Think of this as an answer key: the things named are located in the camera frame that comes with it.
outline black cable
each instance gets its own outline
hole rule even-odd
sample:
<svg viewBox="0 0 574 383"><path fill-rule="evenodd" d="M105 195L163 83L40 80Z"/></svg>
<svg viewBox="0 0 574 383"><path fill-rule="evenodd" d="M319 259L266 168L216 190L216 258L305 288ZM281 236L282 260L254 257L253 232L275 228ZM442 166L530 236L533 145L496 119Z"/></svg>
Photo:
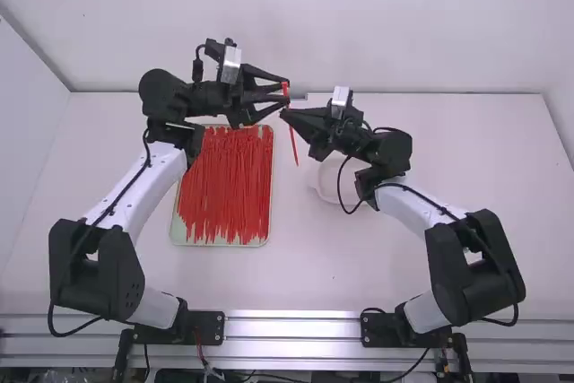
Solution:
<svg viewBox="0 0 574 383"><path fill-rule="evenodd" d="M223 373L228 373L230 372L231 374L238 374L235 371L224 371ZM251 373L249 373L249 375L247 377L245 377L244 379L239 379L239 380L234 380L234 383L247 383L253 376L255 376L255 373L257 372L257 370L253 370L251 371Z"/></svg>
<svg viewBox="0 0 574 383"><path fill-rule="evenodd" d="M205 48L205 44L198 45L196 47L196 59L199 60L199 50Z"/></svg>
<svg viewBox="0 0 574 383"><path fill-rule="evenodd" d="M238 371L225 371L225 372L229 372L231 374L237 374L238 376L249 376L250 379L252 377L267 377L270 379L290 381L291 383L309 383L308 381L305 381L305 380L290 379L289 377L275 376L274 374L266 374L266 373L262 373L262 372L251 373L251 374L247 374L246 372L238 372Z"/></svg>
<svg viewBox="0 0 574 383"><path fill-rule="evenodd" d="M408 376L410 373L412 373L412 372L414 371L414 369L415 369L416 367L419 366L419 364L422 362L422 360L424 360L424 358L426 357L426 355L427 355L427 353L429 352L430 349L431 349L430 347L427 347L426 350L424 351L424 353L422 354L422 356L421 356L421 357L417 360L417 362L415 362L415 363L413 364L413 366L412 366L411 368L409 368L407 371L405 371L405 372L402 373L402 374L399 374L399 375L396 376L396 377L393 377L392 379L389 379L389 380L380 380L380 383L394 383L395 381L398 381L398 380L402 379L403 377Z"/></svg>
<svg viewBox="0 0 574 383"><path fill-rule="evenodd" d="M145 357L145 374L143 381L147 381L147 378L150 377L150 372L152 371L152 368L150 368L150 357L147 354L147 344L143 345L143 356Z"/></svg>
<svg viewBox="0 0 574 383"><path fill-rule="evenodd" d="M341 166L339 167L339 171L337 172L337 198L339 199L339 205L341 206L341 208L343 209L345 214L353 214L355 213L355 211L357 211L359 209L359 206L363 203L364 199L361 199L357 205L355 205L352 210L347 210L344 207L343 204L343 199L341 198L341 173L343 172L343 167L344 165L347 164L347 162L352 158L352 156L347 156L345 158L345 160L343 161L343 163L341 163Z"/></svg>
<svg viewBox="0 0 574 383"><path fill-rule="evenodd" d="M373 129L373 134L376 134L379 130L387 130L388 132L403 132L401 129L397 129L395 127L375 127Z"/></svg>
<svg viewBox="0 0 574 383"><path fill-rule="evenodd" d="M100 215L100 217L98 217L94 223L92 223L90 226L88 226L85 230L85 232L83 233L83 235L80 237L80 239L75 243L74 248L72 249L72 252L70 254L70 259L68 260L66 267L70 267L72 265L72 262L74 261L76 255L78 254L78 252L80 251L83 243L90 237L90 234L93 232L93 230L95 229L95 227L106 217L108 217L108 215L113 214L114 212L114 208L116 207L117 203L120 201L120 199L122 197L124 197L124 195L126 194L127 190L129 190L129 188L137 181L138 178L141 177L141 175L144 173L144 171L146 170L146 168L152 166L152 155L150 153L150 146L148 145L147 141L145 140L147 138L147 135L149 134L149 130L145 129L143 131L143 135L142 135L142 140L143 140L143 147L145 149L145 161L143 162L142 168L140 168L135 175L132 177L132 179L129 180L129 182L126 184L126 186L122 189L121 192L119 192L119 194L116 196L116 198L114 199L114 201L108 205L108 207L104 210L104 212ZM65 278L65 273L62 273L62 277L61 280L59 281L59 283L57 284L58 286L58 290L60 290L62 288L62 284L64 283L64 278ZM99 322L100 320L103 320L104 317L97 317L97 318L93 318L92 320L84 323L83 325L80 325L74 329L71 329L67 332L57 332L56 329L54 328L54 306L56 304L54 303L54 300L50 299L50 303L48 305L48 329L50 331L50 334L52 334L53 336L55 336L56 338L64 338L66 336L69 335L73 335L76 334L78 332L80 332L81 330L85 329L86 327L93 325L96 322Z"/></svg>
<svg viewBox="0 0 574 383"><path fill-rule="evenodd" d="M364 310L361 312L361 316L362 316L363 314L365 314L365 313L368 313L369 311L376 311L376 312L378 312L378 313L380 313L380 314L387 314L386 311L384 311L383 309L380 309L380 308L378 308L378 307L367 307L366 309L364 309Z"/></svg>

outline red plastic straw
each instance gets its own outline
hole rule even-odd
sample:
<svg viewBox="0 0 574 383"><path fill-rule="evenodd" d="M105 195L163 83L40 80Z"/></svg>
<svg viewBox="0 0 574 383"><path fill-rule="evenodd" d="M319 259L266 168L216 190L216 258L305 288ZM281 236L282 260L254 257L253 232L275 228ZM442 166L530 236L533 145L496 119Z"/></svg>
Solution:
<svg viewBox="0 0 574 383"><path fill-rule="evenodd" d="M289 84L287 82L281 83L283 87L283 96L289 97ZM289 134L291 135L291 146L293 147L293 156L295 157L295 164L299 166L299 157L297 157L297 145L295 144L295 134L293 128L289 126Z"/></svg>
<svg viewBox="0 0 574 383"><path fill-rule="evenodd" d="M207 127L199 157L179 188L177 211L187 241L213 244L217 237L242 245L269 236L273 130Z"/></svg>

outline metal extrusion frame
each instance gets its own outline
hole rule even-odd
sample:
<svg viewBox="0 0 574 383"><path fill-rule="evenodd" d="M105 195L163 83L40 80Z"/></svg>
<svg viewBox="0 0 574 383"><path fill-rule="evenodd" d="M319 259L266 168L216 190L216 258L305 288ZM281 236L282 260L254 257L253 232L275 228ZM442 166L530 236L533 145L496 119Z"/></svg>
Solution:
<svg viewBox="0 0 574 383"><path fill-rule="evenodd" d="M233 370L408 369L422 349L379 349L361 345L359 313L312 310L226 311L225 340L204 348L213 366ZM82 314L58 314L66 330L87 321ZM0 367L111 367L125 325L101 321L68 338L53 338L46 316L0 315ZM472 323L468 338L474 371L574 373L574 320L521 319L512 328ZM150 345L150 363L159 368L201 368L194 346ZM448 351L453 370L455 354ZM131 367L144 367L144 350L134 346ZM417 368L434 371L432 354Z"/></svg>

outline black mounting bracket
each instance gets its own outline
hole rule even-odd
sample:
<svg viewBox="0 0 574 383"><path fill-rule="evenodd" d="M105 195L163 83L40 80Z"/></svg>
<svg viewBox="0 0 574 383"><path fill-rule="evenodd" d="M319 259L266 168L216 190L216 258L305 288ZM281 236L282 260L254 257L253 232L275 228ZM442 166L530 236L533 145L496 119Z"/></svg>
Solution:
<svg viewBox="0 0 574 383"><path fill-rule="evenodd" d="M363 347L447 347L452 329L442 327L428 334L408 330L397 313L361 313L361 343Z"/></svg>
<svg viewBox="0 0 574 383"><path fill-rule="evenodd" d="M116 361L112 368L111 382L122 383L126 374L127 357L134 344L176 344L222 345L225 314L222 311L192 311L185 309L182 301L180 309L180 327L177 331L158 329L151 326L135 325L124 329L119 336Z"/></svg>
<svg viewBox="0 0 574 383"><path fill-rule="evenodd" d="M134 344L222 345L225 328L223 311L186 310L187 330L173 334L151 326L135 325Z"/></svg>

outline robotic arm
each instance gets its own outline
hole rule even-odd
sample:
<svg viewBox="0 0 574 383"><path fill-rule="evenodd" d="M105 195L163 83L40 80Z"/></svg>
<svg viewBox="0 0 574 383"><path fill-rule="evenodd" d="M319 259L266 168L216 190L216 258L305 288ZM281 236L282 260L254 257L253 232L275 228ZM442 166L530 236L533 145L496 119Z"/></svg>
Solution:
<svg viewBox="0 0 574 383"><path fill-rule="evenodd" d="M369 163L355 172L360 203L397 218L424 239L432 290L396 308L387 329L401 345L445 326L491 321L485 316L509 306L515 309L516 323L517 304L526 289L500 220L489 210L469 213L410 187L405 172L410 169L411 136L392 127L370 129L345 87L335 88L324 108L284 109L280 117L309 144L310 157L323 161L338 151L346 161L355 157ZM346 213L359 206L346 210L340 194L339 202ZM481 255L472 264L465 259L468 250Z"/></svg>
<svg viewBox="0 0 574 383"><path fill-rule="evenodd" d="M213 318L215 329L202 334L202 343L222 342L217 334L222 331L223 313L190 311L184 300L148 286L135 243L153 209L201 151L204 127L186 118L223 114L233 128L254 125L289 103L280 94L269 94L281 90L288 80L241 64L241 52L231 39L224 44L208 39L199 48L218 62L217 80L201 81L199 56L194 61L194 83L184 83L161 69L146 73L139 85L148 118L145 151L82 219L61 219L51 229L48 326L52 335L77 330L64 334L55 330L52 315L58 305L145 326L150 342L194 344L194 331ZM257 85L256 78L272 83ZM269 102L273 104L256 110L256 104ZM88 258L96 251L97 260Z"/></svg>

